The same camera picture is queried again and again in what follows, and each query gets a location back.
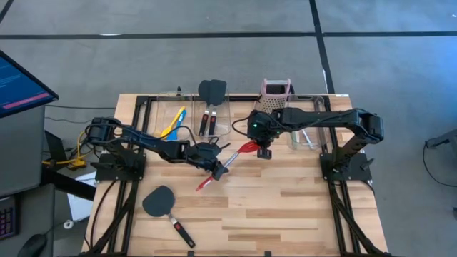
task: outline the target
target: monitor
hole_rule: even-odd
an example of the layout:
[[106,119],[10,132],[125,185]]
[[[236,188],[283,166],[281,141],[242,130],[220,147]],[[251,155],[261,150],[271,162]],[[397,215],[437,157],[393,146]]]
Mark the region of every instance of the monitor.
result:
[[0,118],[57,99],[56,93],[0,51]]

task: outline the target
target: computer mouse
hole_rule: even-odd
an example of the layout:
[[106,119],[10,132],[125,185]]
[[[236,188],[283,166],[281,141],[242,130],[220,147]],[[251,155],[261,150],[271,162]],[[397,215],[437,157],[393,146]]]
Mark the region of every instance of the computer mouse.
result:
[[46,235],[36,234],[27,240],[17,254],[17,257],[39,257],[41,251],[46,246],[48,239]]

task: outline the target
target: yellow spatula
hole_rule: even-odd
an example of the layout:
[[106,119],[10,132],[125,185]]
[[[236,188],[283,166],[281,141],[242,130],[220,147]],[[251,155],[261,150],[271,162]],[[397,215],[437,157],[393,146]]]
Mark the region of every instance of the yellow spatula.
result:
[[166,127],[163,131],[162,131],[162,134],[160,135],[160,137],[164,137],[166,136],[168,133],[170,133],[170,131],[172,130],[172,128],[174,127],[174,124],[176,123],[176,121],[178,121],[179,119],[179,116],[181,115],[181,112],[183,112],[184,110],[186,109],[185,106],[182,106],[178,113],[176,114],[176,116],[174,117],[173,121],[171,122],[170,126]]

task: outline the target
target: wooden tabletop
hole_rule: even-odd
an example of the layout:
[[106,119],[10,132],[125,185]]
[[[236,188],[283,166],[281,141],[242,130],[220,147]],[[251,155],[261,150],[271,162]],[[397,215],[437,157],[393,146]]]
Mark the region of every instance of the wooden tabletop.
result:
[[[132,122],[136,97],[136,94],[119,97],[115,117],[123,124]],[[332,111],[352,108],[347,95],[329,95],[329,98]],[[167,103],[170,108],[181,105]],[[291,105],[313,110],[311,102]],[[247,117],[252,107],[252,102],[231,102],[231,120]],[[163,123],[162,119],[156,122],[157,113],[151,112],[148,131],[151,134],[155,130],[157,134],[156,127]],[[186,119],[190,121],[193,115],[190,113]],[[201,117],[201,114],[195,113],[195,116]],[[236,127],[246,131],[245,122]],[[338,128],[336,132],[341,145],[353,135],[345,128]],[[246,143],[247,138],[232,131],[221,138],[219,145],[226,142],[231,145],[219,154],[221,162]],[[206,172],[186,164],[169,164],[147,151],[147,168],[136,198],[129,255],[185,256],[190,250],[167,217],[150,217],[141,207],[144,198],[158,186],[165,185],[175,194],[172,214],[196,243],[193,249],[196,256],[262,256],[264,251],[271,251],[273,256],[339,256],[328,186],[321,178],[318,161],[321,148],[292,149],[290,145],[290,134],[285,133],[271,145],[273,158],[269,161],[256,158],[256,153],[241,154],[229,167],[230,173],[199,192],[195,192],[195,188],[208,177]],[[97,186],[87,238],[95,209],[109,184],[102,182]],[[373,192],[358,181],[349,181],[348,187],[357,223],[376,247],[387,251]],[[118,188],[119,182],[101,206],[95,239],[112,221]],[[343,226],[350,251],[348,227],[345,222]],[[119,228],[117,251],[121,247],[124,222]]]

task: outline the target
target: red spatula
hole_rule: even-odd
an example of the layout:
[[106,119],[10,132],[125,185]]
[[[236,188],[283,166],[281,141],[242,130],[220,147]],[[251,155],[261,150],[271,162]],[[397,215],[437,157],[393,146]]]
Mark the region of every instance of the red spatula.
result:
[[[236,151],[229,160],[227,160],[224,163],[224,168],[227,168],[230,166],[230,164],[235,161],[236,157],[240,155],[240,153],[251,153],[253,151],[257,151],[260,149],[260,146],[258,146],[254,141],[249,141],[248,143],[245,143],[238,151]],[[196,189],[195,191],[199,191],[205,186],[209,185],[212,181],[214,180],[213,176],[209,176],[205,181],[203,181]]]

